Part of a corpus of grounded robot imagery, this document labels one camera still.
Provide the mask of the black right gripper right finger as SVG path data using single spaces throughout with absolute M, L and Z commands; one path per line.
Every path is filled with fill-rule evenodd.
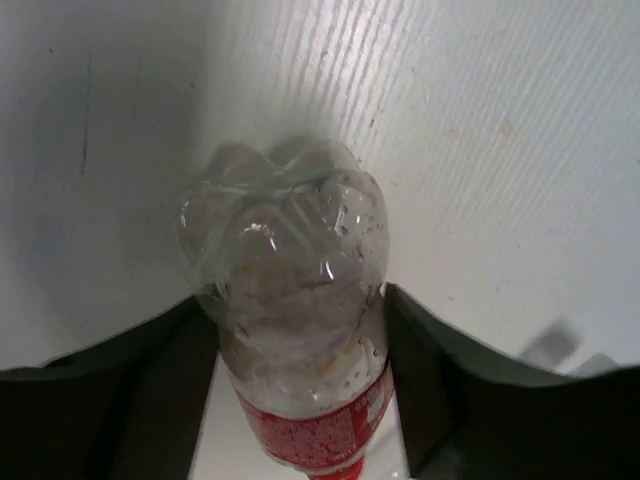
M 544 371 L 388 284 L 384 316 L 413 479 L 635 479 L 639 370 Z

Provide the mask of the clear bottle red label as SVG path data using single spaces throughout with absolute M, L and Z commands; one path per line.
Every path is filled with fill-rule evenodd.
M 358 479 L 393 395 L 381 188 L 342 143 L 219 146 L 176 237 L 249 425 L 274 461 Z

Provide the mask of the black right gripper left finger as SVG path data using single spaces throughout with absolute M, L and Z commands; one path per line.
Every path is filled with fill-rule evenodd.
M 218 354 L 189 298 L 40 367 L 1 373 L 4 479 L 186 479 Z

